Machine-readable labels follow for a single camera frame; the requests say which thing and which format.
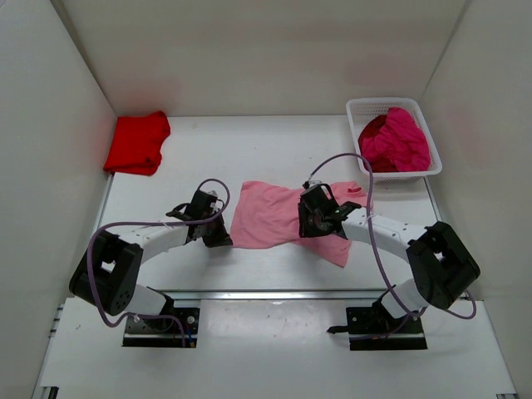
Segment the light pink polo shirt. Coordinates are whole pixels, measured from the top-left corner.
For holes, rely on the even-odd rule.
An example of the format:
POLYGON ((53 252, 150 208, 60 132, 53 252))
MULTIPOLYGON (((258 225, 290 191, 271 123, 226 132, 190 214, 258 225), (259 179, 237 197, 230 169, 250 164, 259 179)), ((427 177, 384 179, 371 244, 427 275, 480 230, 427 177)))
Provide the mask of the light pink polo shirt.
POLYGON ((230 229, 234 246, 270 249, 296 244, 328 262, 345 267, 351 243, 336 235, 301 238, 298 234, 298 203, 303 189, 289 189, 266 182, 245 181, 240 190, 230 229))

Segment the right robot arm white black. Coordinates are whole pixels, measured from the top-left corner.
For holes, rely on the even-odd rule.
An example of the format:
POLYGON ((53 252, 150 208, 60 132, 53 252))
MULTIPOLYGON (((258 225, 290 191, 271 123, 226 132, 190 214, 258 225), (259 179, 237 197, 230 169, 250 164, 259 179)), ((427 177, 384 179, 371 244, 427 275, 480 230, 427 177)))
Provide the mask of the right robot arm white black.
POLYGON ((411 268, 406 282, 387 285, 368 309, 368 324, 391 333, 429 308, 448 312, 480 277, 480 267, 455 230, 444 222, 424 227, 371 214, 360 204, 339 204, 329 185, 305 183, 298 203, 299 235, 335 236, 371 245, 402 259, 411 268))

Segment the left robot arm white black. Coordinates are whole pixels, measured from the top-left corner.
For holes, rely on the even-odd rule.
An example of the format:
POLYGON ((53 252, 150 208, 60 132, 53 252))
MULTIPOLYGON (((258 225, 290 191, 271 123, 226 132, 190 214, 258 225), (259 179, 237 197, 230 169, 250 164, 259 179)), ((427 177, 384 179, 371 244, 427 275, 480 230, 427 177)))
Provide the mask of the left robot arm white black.
POLYGON ((101 231, 87 249, 69 283, 74 296, 96 304, 109 316, 130 313, 144 318, 156 331, 174 320, 174 300, 165 293, 137 283, 140 267, 154 257, 198 239, 207 248, 233 244, 214 191, 196 190, 189 203, 176 206, 161 222, 141 225, 126 234, 101 231))

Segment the dark red t shirt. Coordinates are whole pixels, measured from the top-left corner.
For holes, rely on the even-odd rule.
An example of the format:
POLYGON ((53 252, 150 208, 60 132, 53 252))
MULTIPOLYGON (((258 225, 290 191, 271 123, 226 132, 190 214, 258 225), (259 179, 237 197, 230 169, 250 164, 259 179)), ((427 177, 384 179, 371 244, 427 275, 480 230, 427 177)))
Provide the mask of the dark red t shirt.
POLYGON ((362 130, 358 137, 358 144, 362 146, 365 140, 372 140, 376 135, 380 134, 380 129, 386 124, 387 116, 379 115, 371 120, 362 130))

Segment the magenta t shirt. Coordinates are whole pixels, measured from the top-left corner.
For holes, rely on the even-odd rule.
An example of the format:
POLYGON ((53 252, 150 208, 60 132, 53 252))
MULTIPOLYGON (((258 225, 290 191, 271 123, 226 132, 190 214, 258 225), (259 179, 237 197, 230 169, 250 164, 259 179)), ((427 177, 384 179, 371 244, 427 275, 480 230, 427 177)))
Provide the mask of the magenta t shirt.
POLYGON ((360 146, 374 173, 425 171, 431 163, 422 130, 402 108, 390 108, 380 134, 360 146))

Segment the folded red t shirt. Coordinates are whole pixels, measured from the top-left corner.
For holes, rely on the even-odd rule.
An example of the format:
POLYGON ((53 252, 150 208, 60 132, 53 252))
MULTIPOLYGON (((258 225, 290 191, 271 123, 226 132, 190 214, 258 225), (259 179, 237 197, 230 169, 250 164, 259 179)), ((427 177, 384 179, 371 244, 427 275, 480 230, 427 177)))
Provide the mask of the folded red t shirt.
POLYGON ((163 111, 148 116, 119 116, 103 170, 152 176, 160 166, 161 148, 169 136, 170 123, 163 111))

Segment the aluminium rail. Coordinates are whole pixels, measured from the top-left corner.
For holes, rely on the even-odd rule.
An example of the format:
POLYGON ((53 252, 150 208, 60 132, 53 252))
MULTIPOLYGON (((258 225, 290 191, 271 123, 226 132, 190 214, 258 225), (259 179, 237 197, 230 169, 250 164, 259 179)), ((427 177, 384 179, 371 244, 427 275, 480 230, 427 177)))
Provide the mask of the aluminium rail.
POLYGON ((313 289, 313 290, 170 290, 164 291, 174 300, 288 301, 288 300, 373 300, 383 289, 313 289))

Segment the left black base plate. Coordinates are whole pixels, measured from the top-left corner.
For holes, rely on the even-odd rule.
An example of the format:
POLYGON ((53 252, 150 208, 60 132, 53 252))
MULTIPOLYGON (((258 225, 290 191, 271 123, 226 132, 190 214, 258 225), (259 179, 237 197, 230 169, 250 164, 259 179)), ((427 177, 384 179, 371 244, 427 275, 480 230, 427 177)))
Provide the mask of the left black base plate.
POLYGON ((183 327, 171 320, 126 321, 123 347, 196 348, 198 345, 200 308, 174 308, 183 327))

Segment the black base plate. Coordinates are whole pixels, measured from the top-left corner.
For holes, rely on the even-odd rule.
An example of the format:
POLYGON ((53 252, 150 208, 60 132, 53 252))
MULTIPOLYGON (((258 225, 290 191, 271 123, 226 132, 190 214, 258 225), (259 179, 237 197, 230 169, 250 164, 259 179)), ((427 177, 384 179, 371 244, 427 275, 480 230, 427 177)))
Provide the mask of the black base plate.
POLYGON ((346 324, 327 333, 348 335, 351 351, 416 351, 428 348, 421 320, 392 318, 376 307, 346 308, 346 324))
POLYGON ((200 308, 174 308, 183 327, 171 320, 126 321, 123 347, 196 348, 198 345, 200 308))

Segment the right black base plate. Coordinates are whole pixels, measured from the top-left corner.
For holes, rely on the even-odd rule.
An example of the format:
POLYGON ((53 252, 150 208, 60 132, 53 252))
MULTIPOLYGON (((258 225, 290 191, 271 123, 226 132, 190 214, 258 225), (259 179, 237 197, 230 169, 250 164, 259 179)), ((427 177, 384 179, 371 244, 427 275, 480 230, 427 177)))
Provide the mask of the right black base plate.
POLYGON ((421 320, 392 318, 376 307, 346 308, 346 324, 327 333, 348 335, 351 351, 416 351, 428 348, 421 320))

